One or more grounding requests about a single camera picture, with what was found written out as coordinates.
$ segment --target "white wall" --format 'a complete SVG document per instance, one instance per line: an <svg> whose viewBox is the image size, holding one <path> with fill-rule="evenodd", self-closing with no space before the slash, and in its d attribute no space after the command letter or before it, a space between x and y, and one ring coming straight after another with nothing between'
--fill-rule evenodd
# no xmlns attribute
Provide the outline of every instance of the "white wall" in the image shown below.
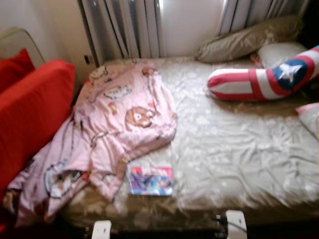
<svg viewBox="0 0 319 239"><path fill-rule="evenodd" d="M162 0L167 56L189 56L217 34L224 0Z"/></svg>
<svg viewBox="0 0 319 239"><path fill-rule="evenodd" d="M75 91L95 68L83 58L92 53L77 0L0 0L0 28L13 26L30 33L45 61L75 65Z"/></svg>

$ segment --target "white star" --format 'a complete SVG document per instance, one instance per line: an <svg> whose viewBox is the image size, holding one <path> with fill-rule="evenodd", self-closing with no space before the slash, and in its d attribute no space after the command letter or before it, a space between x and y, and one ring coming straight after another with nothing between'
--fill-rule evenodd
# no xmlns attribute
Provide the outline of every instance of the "white star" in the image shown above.
<svg viewBox="0 0 319 239"><path fill-rule="evenodd" d="M292 83L294 81L294 74L302 68L302 65L291 66L284 63L281 64L279 68L283 71L279 79L286 79Z"/></svg>

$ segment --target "striped pillow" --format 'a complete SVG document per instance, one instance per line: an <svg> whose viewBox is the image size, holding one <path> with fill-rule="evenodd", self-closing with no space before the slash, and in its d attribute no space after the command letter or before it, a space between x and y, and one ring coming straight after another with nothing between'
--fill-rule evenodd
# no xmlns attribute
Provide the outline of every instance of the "striped pillow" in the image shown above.
<svg viewBox="0 0 319 239"><path fill-rule="evenodd" d="M207 86L213 97L231 101L266 101L298 91L319 74L319 45L273 69L220 69Z"/></svg>

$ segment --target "book cover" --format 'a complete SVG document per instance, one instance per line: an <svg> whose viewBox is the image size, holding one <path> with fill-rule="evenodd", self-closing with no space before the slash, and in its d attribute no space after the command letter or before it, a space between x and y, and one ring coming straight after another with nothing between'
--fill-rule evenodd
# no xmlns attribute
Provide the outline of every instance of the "book cover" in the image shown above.
<svg viewBox="0 0 319 239"><path fill-rule="evenodd" d="M170 167L133 167L130 194L169 196L172 193Z"/></svg>

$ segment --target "sofa armrest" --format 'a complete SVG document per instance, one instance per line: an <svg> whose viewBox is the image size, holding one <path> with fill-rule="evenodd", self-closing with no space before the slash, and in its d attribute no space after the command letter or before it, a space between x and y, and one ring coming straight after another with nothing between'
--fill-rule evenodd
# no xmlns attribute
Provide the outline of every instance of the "sofa armrest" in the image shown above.
<svg viewBox="0 0 319 239"><path fill-rule="evenodd" d="M0 94L0 202L8 183L71 112L74 66L55 60Z"/></svg>

